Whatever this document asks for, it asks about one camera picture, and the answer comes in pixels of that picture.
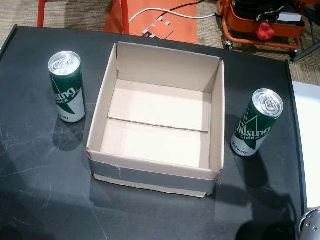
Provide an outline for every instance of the black table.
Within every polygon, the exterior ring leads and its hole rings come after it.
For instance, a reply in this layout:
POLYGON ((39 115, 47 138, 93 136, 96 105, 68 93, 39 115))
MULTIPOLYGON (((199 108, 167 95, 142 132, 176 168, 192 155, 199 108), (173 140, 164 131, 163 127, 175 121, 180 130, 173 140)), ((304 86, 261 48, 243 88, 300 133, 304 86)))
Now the black table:
POLYGON ((103 32, 16 28, 0 56, 0 239, 292 239, 306 208, 300 134, 288 63, 207 46, 103 32), (90 175, 86 143, 118 41, 219 56, 225 64, 225 160, 212 196, 118 186, 90 175), (87 115, 58 118, 48 59, 82 60, 87 115), (259 152, 230 138, 252 93, 276 91, 284 111, 259 152))

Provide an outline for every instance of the open cardboard box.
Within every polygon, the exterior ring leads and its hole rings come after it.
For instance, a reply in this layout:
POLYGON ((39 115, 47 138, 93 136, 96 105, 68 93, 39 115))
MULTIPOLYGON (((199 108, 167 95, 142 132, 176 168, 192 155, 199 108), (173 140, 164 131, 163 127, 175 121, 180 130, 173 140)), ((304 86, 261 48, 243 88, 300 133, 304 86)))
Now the open cardboard box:
POLYGON ((223 61, 114 45, 87 142, 95 179, 204 197, 224 166, 224 133, 223 61))

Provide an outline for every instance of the orange chair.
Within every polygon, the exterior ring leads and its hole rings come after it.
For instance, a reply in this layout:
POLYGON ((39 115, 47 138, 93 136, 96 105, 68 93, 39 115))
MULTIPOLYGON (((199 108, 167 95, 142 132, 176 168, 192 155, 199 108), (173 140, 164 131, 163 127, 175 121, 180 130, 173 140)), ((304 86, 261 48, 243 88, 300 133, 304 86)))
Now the orange chair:
MULTIPOLYGON (((38 21, 37 21, 38 28, 44 27, 46 2, 47 0, 39 0, 39 3, 38 3, 38 21)), ((130 30, 129 30, 128 0, 121 0, 121 13, 122 13, 123 33, 129 35, 130 30)))

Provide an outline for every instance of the green can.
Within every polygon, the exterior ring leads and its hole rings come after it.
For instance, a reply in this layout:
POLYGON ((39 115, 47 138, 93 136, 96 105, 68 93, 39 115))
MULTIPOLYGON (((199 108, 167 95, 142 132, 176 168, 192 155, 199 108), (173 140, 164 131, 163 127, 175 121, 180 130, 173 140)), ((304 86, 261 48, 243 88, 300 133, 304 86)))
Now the green can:
POLYGON ((281 97, 266 88, 258 89, 231 138, 231 147, 240 156, 255 154, 284 109, 281 97))
POLYGON ((81 59, 73 51, 61 51, 48 62, 59 117, 67 123, 86 115, 81 59))

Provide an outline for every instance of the cable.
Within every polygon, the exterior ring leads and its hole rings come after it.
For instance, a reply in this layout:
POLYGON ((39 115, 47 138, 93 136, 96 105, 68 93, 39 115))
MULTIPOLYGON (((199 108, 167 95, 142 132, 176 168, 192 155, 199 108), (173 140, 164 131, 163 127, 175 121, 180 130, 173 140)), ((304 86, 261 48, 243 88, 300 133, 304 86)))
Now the cable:
MULTIPOLYGON (((184 8, 184 7, 187 7, 187 6, 191 6, 191 5, 200 4, 203 1, 204 0, 200 0, 200 1, 192 2, 192 3, 184 4, 184 5, 181 5, 181 6, 176 6, 176 7, 172 8, 172 9, 170 9, 170 11, 174 11, 174 10, 177 10, 177 9, 180 9, 180 8, 184 8)), ((163 17, 166 14, 167 14, 167 12, 164 12, 160 16, 158 16, 158 18, 163 17)))
POLYGON ((170 10, 167 10, 167 9, 150 7, 150 8, 143 9, 143 10, 141 10, 140 12, 136 13, 136 14, 129 20, 129 24, 130 24, 138 15, 140 15, 140 14, 146 12, 146 11, 150 11, 150 10, 166 12, 166 13, 170 13, 170 14, 177 15, 177 16, 179 16, 179 17, 182 17, 182 18, 187 18, 187 19, 207 19, 207 18, 211 18, 211 17, 213 17, 213 16, 216 15, 216 14, 214 13, 214 14, 211 14, 211 15, 208 15, 208 16, 187 16, 187 15, 183 15, 183 14, 180 14, 180 13, 177 13, 177 12, 174 12, 174 11, 170 11, 170 10))

